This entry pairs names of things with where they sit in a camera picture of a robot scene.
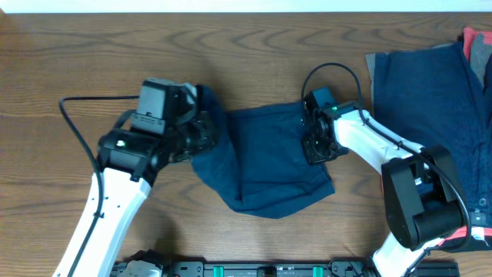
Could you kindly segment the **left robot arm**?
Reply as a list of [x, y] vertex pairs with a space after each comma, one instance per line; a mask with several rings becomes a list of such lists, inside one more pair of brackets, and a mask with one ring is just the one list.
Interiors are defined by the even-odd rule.
[[203, 88], [147, 78], [138, 107], [123, 112], [91, 152], [60, 100], [60, 112], [94, 169], [88, 199], [56, 276], [108, 276], [158, 173], [214, 148], [219, 131], [201, 107]]

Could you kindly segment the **navy blue trousers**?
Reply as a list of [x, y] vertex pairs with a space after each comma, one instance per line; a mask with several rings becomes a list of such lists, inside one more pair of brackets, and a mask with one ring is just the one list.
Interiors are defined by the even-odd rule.
[[334, 194], [326, 166], [304, 156], [300, 103], [227, 112], [211, 88], [200, 85], [198, 93], [221, 135], [191, 165], [231, 210], [281, 219]]

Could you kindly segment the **red garment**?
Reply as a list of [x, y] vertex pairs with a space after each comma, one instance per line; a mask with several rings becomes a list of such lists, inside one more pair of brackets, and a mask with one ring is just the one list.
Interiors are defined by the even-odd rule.
[[445, 49], [450, 53], [444, 74], [442, 115], [437, 126], [440, 142], [457, 163], [467, 200], [470, 227], [458, 229], [445, 242], [469, 239], [469, 250], [491, 249], [491, 57], [484, 87], [463, 52], [463, 41]]

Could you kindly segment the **navy blue folded shirt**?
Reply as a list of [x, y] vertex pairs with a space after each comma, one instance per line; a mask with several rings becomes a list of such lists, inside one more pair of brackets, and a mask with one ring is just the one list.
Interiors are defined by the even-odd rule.
[[460, 42], [367, 55], [374, 118], [425, 147], [450, 151], [476, 226], [491, 226], [491, 74], [481, 82]]

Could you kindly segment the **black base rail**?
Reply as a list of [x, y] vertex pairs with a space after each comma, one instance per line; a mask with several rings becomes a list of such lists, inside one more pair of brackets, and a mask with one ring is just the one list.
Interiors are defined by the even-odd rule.
[[318, 263], [206, 262], [171, 260], [158, 252], [139, 251], [116, 262], [110, 277], [378, 277], [370, 261], [334, 259]]

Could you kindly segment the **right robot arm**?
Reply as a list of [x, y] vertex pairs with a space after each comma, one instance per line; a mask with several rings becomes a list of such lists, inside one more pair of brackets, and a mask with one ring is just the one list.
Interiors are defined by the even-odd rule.
[[371, 118], [356, 102], [338, 103], [328, 88], [301, 95], [307, 133], [301, 144], [311, 165], [354, 152], [381, 176], [390, 233], [366, 261], [332, 261], [329, 276], [458, 276], [455, 262], [425, 262], [470, 216], [456, 167], [443, 146], [410, 142]]

